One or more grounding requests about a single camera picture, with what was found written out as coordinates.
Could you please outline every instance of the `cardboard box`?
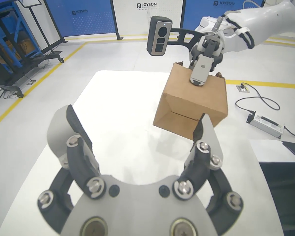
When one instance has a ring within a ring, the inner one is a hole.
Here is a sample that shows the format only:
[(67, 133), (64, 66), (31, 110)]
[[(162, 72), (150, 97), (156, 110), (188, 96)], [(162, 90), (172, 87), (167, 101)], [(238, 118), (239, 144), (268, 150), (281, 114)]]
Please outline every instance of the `cardboard box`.
[[(10, 41), (6, 41), (7, 46), (9, 47), (9, 49), (12, 51), (13, 50), (13, 45), (11, 44)], [(32, 41), (30, 39), (24, 39), (20, 42), (18, 42), (18, 44), (20, 45), (20, 48), (23, 50), (24, 54), (27, 55), (29, 53), (31, 53), (33, 50), (35, 50), (35, 46), (32, 43)], [(12, 61), (12, 59), (10, 58), (9, 54), (6, 52), (5, 48), (0, 45), (1, 50), (6, 54), (6, 56), (8, 57), (8, 59)], [(18, 60), (21, 59), (21, 57), (19, 56), (19, 54), (17, 52), (15, 52), (15, 56)], [(0, 56), (0, 63), (1, 64), (5, 64), (6, 62), (3, 60), (3, 58)]]
[(173, 65), (153, 125), (192, 140), (203, 113), (210, 116), (215, 127), (227, 117), (228, 107), (223, 77), (209, 75), (198, 87), (189, 81), (191, 72), (177, 63)]

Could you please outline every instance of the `screw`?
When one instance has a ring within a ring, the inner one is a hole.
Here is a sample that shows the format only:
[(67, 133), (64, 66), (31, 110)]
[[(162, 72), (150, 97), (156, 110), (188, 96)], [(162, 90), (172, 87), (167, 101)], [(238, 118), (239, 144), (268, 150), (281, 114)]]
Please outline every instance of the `screw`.
[(70, 139), (69, 139), (69, 144), (70, 145), (74, 145), (78, 143), (78, 138), (76, 136), (72, 136)]
[(194, 228), (190, 224), (182, 221), (178, 223), (174, 228), (174, 236), (195, 236), (193, 233)]
[(189, 193), (189, 192), (190, 192), (190, 186), (187, 184), (187, 182), (185, 182), (185, 181), (181, 181), (181, 182), (179, 183), (178, 191), (179, 191), (181, 194)]
[(231, 204), (234, 207), (238, 207), (240, 206), (240, 204), (242, 203), (242, 201), (240, 200), (240, 197), (238, 197), (237, 195), (231, 195)]
[(221, 160), (219, 159), (219, 157), (216, 156), (216, 155), (212, 155), (211, 161), (212, 161), (212, 163), (214, 165), (218, 165), (221, 162)]
[(45, 209), (52, 204), (54, 195), (50, 190), (46, 190), (40, 194), (38, 197), (38, 201), (41, 204), (40, 208)]
[(228, 205), (236, 210), (240, 211), (242, 209), (243, 200), (241, 199), (240, 195), (236, 192), (229, 192), (226, 195), (226, 200)]
[(200, 143), (200, 148), (203, 149), (203, 150), (207, 150), (208, 149), (208, 144), (205, 143), (205, 142), (201, 142)]
[(99, 184), (98, 180), (92, 181), (92, 183), (89, 185), (89, 191), (92, 193), (98, 192), (100, 190), (101, 186)]
[(198, 141), (196, 146), (197, 146), (197, 149), (201, 151), (202, 153), (205, 153), (205, 154), (210, 153), (210, 146), (207, 143)]
[(48, 193), (43, 194), (40, 198), (39, 198), (39, 202), (43, 205), (46, 204), (50, 201), (50, 196)]

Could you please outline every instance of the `rolling stand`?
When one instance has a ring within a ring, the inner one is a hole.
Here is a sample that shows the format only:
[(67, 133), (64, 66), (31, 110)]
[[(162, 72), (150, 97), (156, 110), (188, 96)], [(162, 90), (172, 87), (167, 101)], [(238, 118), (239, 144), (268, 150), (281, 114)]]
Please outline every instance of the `rolling stand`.
[(8, 66), (8, 67), (4, 67), (4, 65), (2, 65), (0, 63), (0, 87), (2, 89), (8, 90), (8, 91), (15, 91), (16, 92), (15, 94), (19, 98), (22, 98), (24, 95), (21, 92), (20, 88), (18, 86), (13, 86), (13, 84), (16, 83), (24, 75), (26, 75), (30, 70), (37, 67), (44, 60), (48, 60), (48, 59), (58, 59), (58, 61), (60, 63), (64, 63), (63, 58), (60, 57), (60, 53), (62, 51), (54, 51), (52, 49), (50, 43), (48, 42), (41, 26), (39, 25), (34, 13), (33, 13), (31, 6), (27, 6), (27, 7), (24, 6), (24, 7), (29, 8), (42, 36), (44, 37), (44, 40), (46, 41), (46, 43), (48, 45), (48, 50), (51, 51), (51, 53), (48, 55), (39, 54), (34, 57), (30, 57), (30, 55), (25, 56), (25, 52), (23, 51), (21, 46), (15, 42), (13, 35), (9, 32), (9, 30), (5, 26), (4, 22), (2, 21), (2, 18), (7, 16), (11, 11), (14, 10), (14, 8), (10, 8), (5, 11), (0, 11), (0, 27), (1, 27), (2, 31), (4, 32), (7, 40), (10, 41), (10, 43), (15, 48), (15, 52), (21, 58), (20, 59), (21, 67), (17, 67), (13, 64), (13, 62), (10, 61), (8, 56), (0, 48), (0, 56), (2, 57), (2, 59), (6, 62), (7, 66)]

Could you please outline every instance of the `robotic arm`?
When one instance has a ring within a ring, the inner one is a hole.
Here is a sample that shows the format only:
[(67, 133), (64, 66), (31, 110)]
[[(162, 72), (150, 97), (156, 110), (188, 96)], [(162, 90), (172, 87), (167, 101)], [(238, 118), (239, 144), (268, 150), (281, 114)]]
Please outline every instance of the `robotic arm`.
[[(155, 22), (164, 22), (164, 27), (169, 30), (165, 35), (167, 39), (171, 31), (179, 32), (178, 40), (160, 46), (162, 40), (156, 38), (159, 25)], [(276, 34), (295, 33), (295, 0), (284, 0), (266, 8), (227, 11), (217, 19), (203, 17), (195, 31), (168, 29), (171, 23), (164, 17), (151, 18), (147, 50), (151, 55), (164, 55), (167, 44), (186, 46), (189, 49), (189, 68), (192, 70), (190, 82), (202, 86), (209, 72), (222, 62), (224, 53), (252, 49)], [(189, 43), (184, 42), (186, 34), (194, 35)]]

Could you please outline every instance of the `wall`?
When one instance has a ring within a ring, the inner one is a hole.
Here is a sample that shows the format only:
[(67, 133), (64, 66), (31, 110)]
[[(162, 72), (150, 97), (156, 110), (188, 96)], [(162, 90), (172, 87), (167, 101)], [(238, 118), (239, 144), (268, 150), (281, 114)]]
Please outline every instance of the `wall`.
[(118, 30), (121, 35), (147, 34), (150, 18), (168, 17), (179, 28), (182, 0), (113, 0)]
[[(43, 0), (40, 0), (42, 5), (38, 5), (38, 6), (34, 6), (33, 12), (45, 34), (45, 36), (47, 37), (47, 40), (50, 44), (53, 44), (54, 42), (56, 42), (57, 40), (60, 39), (54, 24), (52, 23), (52, 20), (48, 14), (47, 8), (44, 4)], [(41, 49), (44, 49), (47, 47), (47, 43), (45, 42), (41, 32), (39, 31), (29, 9), (25, 9), (23, 8), (23, 6), (17, 1), (16, 2), (23, 17), (25, 18), (25, 21), (27, 22), (27, 25), (29, 26), (29, 28), (31, 29), (34, 37), (37, 40), (38, 45), (40, 46)]]

